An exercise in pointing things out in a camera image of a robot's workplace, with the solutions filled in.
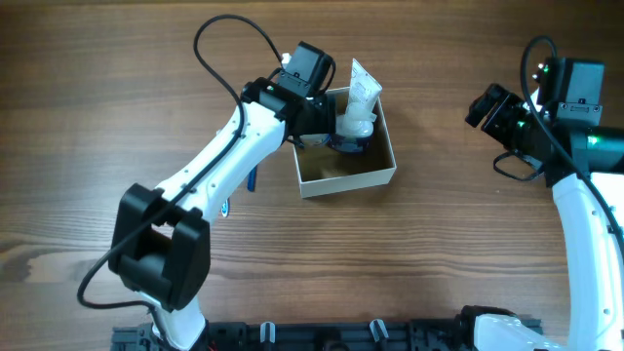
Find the open box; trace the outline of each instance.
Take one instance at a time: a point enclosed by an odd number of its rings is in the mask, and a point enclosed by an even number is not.
[[[327,91],[336,95],[336,114],[343,114],[349,88]],[[363,154],[342,154],[328,146],[293,147],[301,197],[331,194],[387,184],[397,170],[390,136],[378,98],[372,111],[377,115],[369,148]]]

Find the white packet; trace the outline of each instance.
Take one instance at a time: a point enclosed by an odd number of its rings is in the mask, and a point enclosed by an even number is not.
[[[380,94],[381,85],[353,58],[351,84],[349,85],[349,104],[358,103],[366,112],[372,112]]]

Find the table top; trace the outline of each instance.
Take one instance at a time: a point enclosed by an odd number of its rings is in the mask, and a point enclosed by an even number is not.
[[[265,159],[256,192],[241,186],[212,228],[199,293],[209,320],[402,321],[482,304],[540,318],[565,342],[566,247],[551,191],[495,173],[501,145],[463,119],[492,82],[519,93],[525,44],[549,34],[560,55],[605,62],[603,122],[622,127],[617,2],[0,8],[0,348],[105,350],[113,326],[146,321],[144,309],[88,310],[75,294],[110,245],[124,191],[172,175],[231,116],[191,46],[222,13],[256,21],[281,52],[301,40],[321,48],[337,62],[335,88],[357,59],[383,86],[398,169],[385,186],[303,200],[290,146]],[[276,66],[239,22],[211,26],[200,50],[238,91]],[[536,49],[531,64],[547,54]],[[134,298],[107,269],[87,295]]]

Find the green light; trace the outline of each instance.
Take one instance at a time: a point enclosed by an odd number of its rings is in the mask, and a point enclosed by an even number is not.
[[[596,145],[601,139],[597,136],[587,136],[587,142],[592,145]]]

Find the cardboard box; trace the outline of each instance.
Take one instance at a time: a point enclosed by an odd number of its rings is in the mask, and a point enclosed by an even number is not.
[[[349,88],[334,89],[338,114],[344,113]],[[294,163],[299,178],[301,197],[307,198],[335,192],[387,184],[397,170],[390,136],[378,98],[373,112],[377,115],[370,147],[363,154],[342,154],[328,146],[293,147]]]

